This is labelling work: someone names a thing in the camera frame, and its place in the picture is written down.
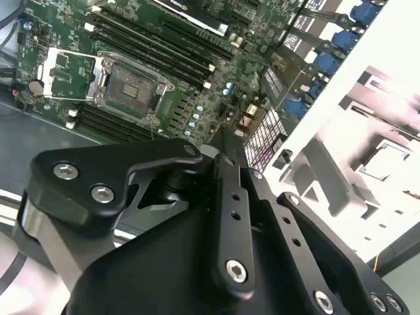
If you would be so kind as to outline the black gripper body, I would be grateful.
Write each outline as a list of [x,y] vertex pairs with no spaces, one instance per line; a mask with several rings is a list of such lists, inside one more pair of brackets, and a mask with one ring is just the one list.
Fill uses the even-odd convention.
[[253,231],[255,292],[229,297],[211,279],[209,215],[188,211],[95,261],[78,280],[68,314],[305,314],[270,231]]

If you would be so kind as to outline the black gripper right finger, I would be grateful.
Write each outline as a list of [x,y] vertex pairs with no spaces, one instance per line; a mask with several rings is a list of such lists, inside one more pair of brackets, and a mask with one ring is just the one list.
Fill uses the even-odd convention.
[[226,155],[240,168],[251,218],[269,244],[268,279],[283,285],[287,314],[409,314],[405,302],[298,196],[276,197],[247,164],[239,136],[226,132]]

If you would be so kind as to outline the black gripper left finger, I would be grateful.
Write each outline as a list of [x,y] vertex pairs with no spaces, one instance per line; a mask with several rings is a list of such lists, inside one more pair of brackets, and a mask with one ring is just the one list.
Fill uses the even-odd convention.
[[209,215],[211,279],[229,297],[255,292],[249,194],[226,155],[226,129],[199,150],[172,138],[41,152],[19,220],[69,289],[95,261],[188,211]]

